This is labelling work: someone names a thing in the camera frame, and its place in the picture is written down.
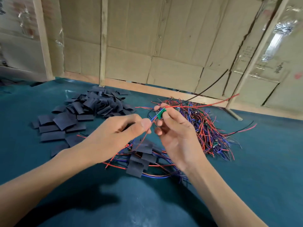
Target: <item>wooden baseboard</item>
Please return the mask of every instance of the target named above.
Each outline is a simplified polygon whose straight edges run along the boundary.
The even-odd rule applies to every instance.
[[[84,76],[79,73],[74,72],[65,72],[64,76],[65,78],[69,78],[72,80],[81,80],[93,84],[99,84],[99,77],[98,76]],[[168,89],[158,88],[158,87],[151,87],[146,86],[143,84],[136,84],[136,83],[130,83],[123,80],[115,80],[110,78],[105,78],[105,86],[109,87],[117,87],[122,88],[130,91],[136,91],[136,92],[142,92],[146,94],[156,95],[156,96],[164,96],[164,97],[173,97],[175,99],[181,99],[181,100],[187,100],[191,98],[193,95],[188,93],[182,93],[182,92],[176,92]],[[204,104],[212,104],[220,102],[220,99],[213,99],[205,96],[198,96],[192,100],[195,103],[204,103]],[[223,103],[216,104],[216,107],[226,107],[227,101]],[[257,114],[264,114],[264,115],[271,115],[271,116],[277,116],[277,117],[285,117],[290,119],[299,119],[303,120],[303,113],[294,113],[290,111],[280,110],[280,109],[274,109],[269,107],[256,107],[251,104],[246,103],[238,103],[234,102],[230,109],[240,110],[240,111],[247,111],[247,112],[253,112]]]

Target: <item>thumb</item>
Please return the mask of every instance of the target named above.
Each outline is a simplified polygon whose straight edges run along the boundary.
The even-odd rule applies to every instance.
[[[119,135],[124,141],[129,142],[130,140],[133,140],[134,138],[143,134],[143,132],[148,131],[151,126],[152,122],[149,119],[145,118],[139,122],[134,123],[125,131],[119,133]]]
[[[165,124],[169,127],[169,129],[173,130],[179,135],[183,135],[184,133],[184,126],[178,123],[177,121],[173,120],[167,111],[163,112],[162,118]]]

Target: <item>teal work mat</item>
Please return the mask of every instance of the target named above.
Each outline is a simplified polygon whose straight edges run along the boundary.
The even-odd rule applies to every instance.
[[[57,79],[35,87],[10,86],[0,95],[0,183],[5,183],[50,159],[59,142],[40,143],[30,122],[63,104],[74,92],[92,85]],[[151,107],[164,97],[131,92],[125,102]],[[237,111],[236,121],[225,111],[209,107],[216,126],[239,130],[253,120],[258,125],[233,135],[235,161],[208,157],[228,185],[269,226],[302,226],[303,122]],[[138,109],[141,117],[148,111]],[[104,120],[86,122],[91,133]],[[155,134],[148,139],[161,144]],[[32,210],[18,226],[215,226],[210,213],[196,197],[173,179],[141,179],[124,170],[97,164],[75,175]]]

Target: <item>person's right hand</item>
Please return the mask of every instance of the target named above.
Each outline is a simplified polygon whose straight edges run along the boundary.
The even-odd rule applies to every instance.
[[[169,107],[162,103],[154,110]],[[207,161],[198,141],[194,126],[173,107],[166,108],[163,119],[157,120],[155,133],[160,137],[166,152],[176,166],[185,174],[189,168]]]

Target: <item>black wire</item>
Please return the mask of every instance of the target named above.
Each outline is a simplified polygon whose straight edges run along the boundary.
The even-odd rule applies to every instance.
[[[238,133],[239,131],[242,131],[242,130],[248,128],[250,125],[252,125],[253,122],[254,122],[254,121],[252,121],[252,122],[251,122],[249,125],[247,125],[246,127],[242,128],[242,129],[240,129],[240,130],[238,130],[238,131],[235,131],[235,132],[233,132],[233,133],[231,133],[231,134],[229,134],[229,135],[224,134],[224,133],[222,133],[222,134],[226,135],[225,137],[230,136],[230,135],[233,135],[233,134],[235,134],[235,133]]]
[[[215,83],[217,83],[217,82],[225,75],[225,73],[226,73],[227,71],[228,71],[228,69],[219,77],[219,79],[217,79],[212,85],[210,85],[208,88],[206,88],[204,91],[202,91],[202,92],[199,93],[198,95],[196,95],[196,96],[194,96],[194,97],[192,97],[192,98],[190,98],[190,99],[188,99],[188,100],[185,100],[185,101],[183,101],[183,102],[181,102],[181,103],[175,104],[175,105],[173,105],[173,106],[177,106],[177,105],[179,105],[179,104],[182,105],[182,103],[187,102],[187,101],[190,101],[190,100],[192,100],[193,98],[196,98],[197,96],[201,95],[203,92],[207,91],[207,90],[210,89]]]

